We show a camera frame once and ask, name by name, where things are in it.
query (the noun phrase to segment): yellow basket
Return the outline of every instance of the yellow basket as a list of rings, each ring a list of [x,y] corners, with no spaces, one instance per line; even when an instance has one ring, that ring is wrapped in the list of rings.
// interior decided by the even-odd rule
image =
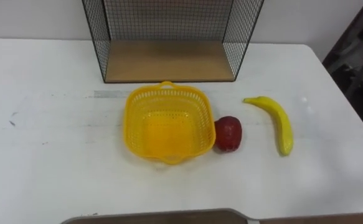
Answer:
[[[199,156],[215,141],[212,110],[205,94],[171,82],[133,91],[126,102],[123,127],[131,152],[167,164]]]

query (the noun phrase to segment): table surface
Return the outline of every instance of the table surface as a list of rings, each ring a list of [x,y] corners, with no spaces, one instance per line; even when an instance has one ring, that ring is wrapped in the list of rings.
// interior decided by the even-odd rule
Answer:
[[[178,166],[130,153],[126,97],[144,84],[104,84],[90,41],[0,39],[0,223],[80,215],[231,208],[253,219],[363,212],[363,123],[305,45],[252,44],[234,83],[204,90],[215,119],[243,126],[240,149]],[[276,152],[270,96],[295,133]]]

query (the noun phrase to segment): wooden base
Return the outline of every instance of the wooden base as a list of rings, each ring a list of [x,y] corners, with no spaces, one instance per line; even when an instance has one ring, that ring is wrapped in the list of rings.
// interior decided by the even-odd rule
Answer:
[[[234,81],[221,42],[122,41],[111,43],[107,83]]]

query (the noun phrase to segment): banana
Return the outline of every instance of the banana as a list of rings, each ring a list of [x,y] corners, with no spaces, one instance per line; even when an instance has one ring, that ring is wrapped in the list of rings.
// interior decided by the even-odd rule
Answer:
[[[275,120],[278,150],[282,156],[288,156],[293,148],[293,132],[284,109],[273,99],[266,96],[245,98],[244,103],[250,103],[267,111]]]

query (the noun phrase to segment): wire rack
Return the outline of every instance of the wire rack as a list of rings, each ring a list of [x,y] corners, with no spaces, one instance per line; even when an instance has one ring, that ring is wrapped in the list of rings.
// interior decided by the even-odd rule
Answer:
[[[93,39],[95,53],[100,66],[102,78],[105,80],[106,66],[108,65],[111,49],[111,39],[106,21],[105,8],[101,0],[83,0],[88,28]]]
[[[221,41],[236,79],[264,0],[82,0],[103,78],[111,40]]]

